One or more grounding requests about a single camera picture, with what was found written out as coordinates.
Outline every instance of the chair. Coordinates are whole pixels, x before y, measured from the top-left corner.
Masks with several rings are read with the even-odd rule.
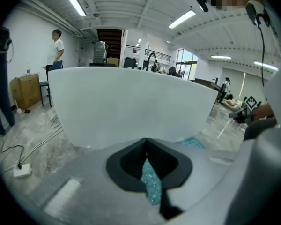
[[[54,62],[52,67],[49,69],[49,72],[52,71],[52,70],[62,69],[63,66],[64,66],[64,62],[63,61]],[[42,87],[48,87],[49,104],[50,104],[50,107],[52,107],[49,82],[46,81],[46,82],[40,82],[39,83],[39,89],[40,89],[40,92],[41,92],[42,106],[44,106],[43,95],[42,95]]]

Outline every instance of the yellow object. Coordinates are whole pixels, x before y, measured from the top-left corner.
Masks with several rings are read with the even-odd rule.
[[[118,59],[118,58],[107,58],[106,63],[115,64],[116,67],[118,68],[119,64],[120,64],[120,59]]]
[[[230,107],[234,107],[234,105],[232,104],[232,102],[227,101],[227,103],[229,104]]]
[[[38,74],[17,77],[10,81],[10,90],[20,109],[27,109],[41,100]]]

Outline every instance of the cable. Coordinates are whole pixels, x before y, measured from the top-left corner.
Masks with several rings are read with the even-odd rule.
[[[4,144],[5,144],[5,142],[4,142],[4,140],[3,140],[3,145],[2,145],[2,147],[1,147],[1,153],[4,153],[4,152],[8,151],[9,149],[11,149],[11,150],[5,155],[5,157],[3,158],[3,160],[7,157],[8,154],[10,154],[10,152],[11,152],[14,148],[16,148],[16,147],[21,147],[21,148],[22,148],[21,153],[20,153],[20,157],[19,157],[19,163],[18,163],[18,168],[21,169],[21,168],[22,168],[22,166],[21,166],[21,157],[22,157],[22,153],[23,153],[23,151],[24,151],[24,146],[18,144],[18,145],[11,146],[11,147],[9,147],[9,148],[3,150]]]
[[[55,121],[57,118],[58,118],[58,116],[56,116],[56,117],[52,120],[52,122],[51,122],[51,124],[50,124],[50,127],[51,127],[51,128],[56,128],[56,127],[58,127],[58,126],[60,125],[60,123],[59,123],[59,124],[57,124],[56,126],[52,127],[52,124],[54,123],[54,121]]]
[[[261,79],[262,79],[262,87],[264,87],[264,78],[263,78],[263,62],[264,62],[264,53],[265,53],[265,45],[264,45],[264,38],[263,38],[263,33],[260,27],[258,27],[261,33],[261,38],[262,38],[262,62],[261,62]]]
[[[13,59],[13,57],[14,57],[14,44],[13,44],[13,41],[11,41],[11,46],[13,48],[13,54],[11,55],[11,59],[7,63],[10,63],[11,60]]]
[[[58,130],[60,130],[62,127],[56,129],[53,133],[51,133],[44,141],[42,141],[41,143],[39,143],[38,145],[36,145],[33,149],[31,149],[29,152],[25,153],[23,156],[22,156],[22,159],[21,159],[21,163],[23,163],[37,148],[41,147],[42,145],[44,145],[49,139],[51,138],[54,138],[56,135],[60,134],[61,132],[63,132],[63,130],[59,131],[58,133],[56,133]],[[17,164],[11,166],[10,168],[4,170],[2,172],[5,173],[11,169],[13,169],[15,166],[17,166]]]

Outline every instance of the black cutout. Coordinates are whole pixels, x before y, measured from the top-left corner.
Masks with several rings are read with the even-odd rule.
[[[162,197],[159,212],[165,219],[171,219],[183,211],[179,207],[171,206],[166,190],[180,187],[189,177],[192,172],[189,157],[156,140],[143,138],[112,154],[107,159],[106,171],[113,182],[123,190],[146,192],[141,177],[147,158],[161,180]]]

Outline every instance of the ceiling light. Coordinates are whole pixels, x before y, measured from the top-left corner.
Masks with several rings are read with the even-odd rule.
[[[254,64],[255,64],[255,65],[262,66],[262,63],[261,63],[261,62],[255,61]],[[269,68],[269,69],[272,69],[272,70],[275,70],[275,71],[278,71],[278,68],[276,68],[276,67],[274,67],[274,66],[272,66],[272,65],[266,64],[266,63],[263,64],[263,67]]]
[[[74,8],[77,10],[77,12],[79,13],[79,15],[81,17],[86,16],[86,14],[85,14],[84,10],[82,9],[82,7],[80,6],[78,0],[70,0],[70,2],[74,6]]]
[[[231,57],[229,56],[217,56],[217,55],[213,55],[211,56],[212,58],[218,58],[218,59],[231,59]]]
[[[175,22],[173,22],[169,28],[173,29],[175,27],[177,27],[179,24],[183,23],[184,21],[186,21],[187,19],[191,18],[192,16],[195,16],[196,13],[192,10],[188,11],[186,14],[184,14],[183,16],[181,16],[180,18],[178,18]]]

